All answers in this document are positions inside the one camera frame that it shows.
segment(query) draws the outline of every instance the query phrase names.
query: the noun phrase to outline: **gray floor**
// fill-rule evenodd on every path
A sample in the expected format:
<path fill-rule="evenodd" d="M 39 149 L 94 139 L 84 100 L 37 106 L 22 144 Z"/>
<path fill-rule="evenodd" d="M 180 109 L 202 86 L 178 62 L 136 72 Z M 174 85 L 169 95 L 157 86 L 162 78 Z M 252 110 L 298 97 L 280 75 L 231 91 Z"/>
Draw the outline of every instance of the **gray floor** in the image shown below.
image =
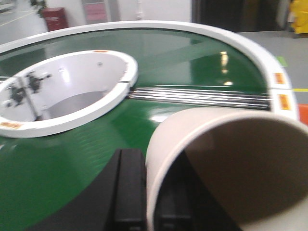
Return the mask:
<path fill-rule="evenodd" d="M 47 32 L 44 19 L 28 0 L 17 0 L 15 8 L 0 13 L 0 44 Z"/>
<path fill-rule="evenodd" d="M 293 33 L 288 31 L 240 34 L 265 47 L 274 56 L 285 59 L 285 69 L 295 91 L 308 89 L 308 38 L 293 38 Z M 308 103 L 308 92 L 295 92 L 295 95 L 299 103 Z"/>
<path fill-rule="evenodd" d="M 16 7 L 0 13 L 0 44 L 43 33 L 47 27 L 28 0 L 17 0 Z M 244 32 L 241 35 L 259 43 L 274 56 L 285 58 L 294 89 L 308 89 L 308 38 L 293 38 L 287 31 Z M 308 103 L 308 92 L 295 92 L 299 103 Z"/>

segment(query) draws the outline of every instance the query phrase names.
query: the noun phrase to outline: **warning sticker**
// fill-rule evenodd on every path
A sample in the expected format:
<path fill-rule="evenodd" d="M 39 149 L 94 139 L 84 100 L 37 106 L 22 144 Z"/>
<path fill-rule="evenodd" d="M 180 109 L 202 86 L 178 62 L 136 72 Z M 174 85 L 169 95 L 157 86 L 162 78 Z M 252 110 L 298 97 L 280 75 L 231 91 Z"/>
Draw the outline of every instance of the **warning sticker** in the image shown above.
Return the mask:
<path fill-rule="evenodd" d="M 290 103 L 288 95 L 279 95 L 280 105 L 282 110 L 290 110 Z"/>
<path fill-rule="evenodd" d="M 283 73 L 275 73 L 275 77 L 278 84 L 285 84 L 285 78 L 283 76 Z"/>
<path fill-rule="evenodd" d="M 108 52 L 108 51 L 107 50 L 95 50 L 93 52 L 95 52 L 95 53 L 105 53 L 105 52 Z"/>
<path fill-rule="evenodd" d="M 7 128 L 13 128 L 13 129 L 19 129 L 22 126 L 22 124 L 11 123 L 11 122 L 1 122 L 0 126 L 7 127 Z"/>

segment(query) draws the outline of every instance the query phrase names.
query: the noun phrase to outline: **circular opening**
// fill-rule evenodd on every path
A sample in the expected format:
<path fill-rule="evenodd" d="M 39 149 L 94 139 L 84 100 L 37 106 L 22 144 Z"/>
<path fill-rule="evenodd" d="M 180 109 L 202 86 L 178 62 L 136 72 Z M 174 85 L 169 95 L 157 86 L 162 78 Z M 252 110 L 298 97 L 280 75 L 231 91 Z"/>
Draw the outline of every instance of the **circular opening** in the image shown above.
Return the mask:
<path fill-rule="evenodd" d="M 120 103 L 136 78 L 136 61 L 117 51 L 81 51 L 42 61 L 2 83 L 0 132 L 36 137 L 78 127 Z M 21 135 L 24 130 L 30 131 Z"/>
<path fill-rule="evenodd" d="M 185 153 L 210 193 L 244 225 L 285 213 L 307 198 L 307 150 L 307 135 L 294 127 L 248 118 L 200 135 Z"/>

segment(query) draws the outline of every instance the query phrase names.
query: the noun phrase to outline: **orange object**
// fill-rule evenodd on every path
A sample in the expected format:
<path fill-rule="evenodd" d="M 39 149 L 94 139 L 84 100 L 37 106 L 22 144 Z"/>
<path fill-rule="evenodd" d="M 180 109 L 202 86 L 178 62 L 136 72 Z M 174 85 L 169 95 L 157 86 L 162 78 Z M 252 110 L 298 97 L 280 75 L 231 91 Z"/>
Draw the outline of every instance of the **orange object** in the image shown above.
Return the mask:
<path fill-rule="evenodd" d="M 281 109 L 290 110 L 289 98 L 287 95 L 279 95 Z"/>
<path fill-rule="evenodd" d="M 298 109 L 300 121 L 308 125 L 308 104 L 299 104 Z"/>

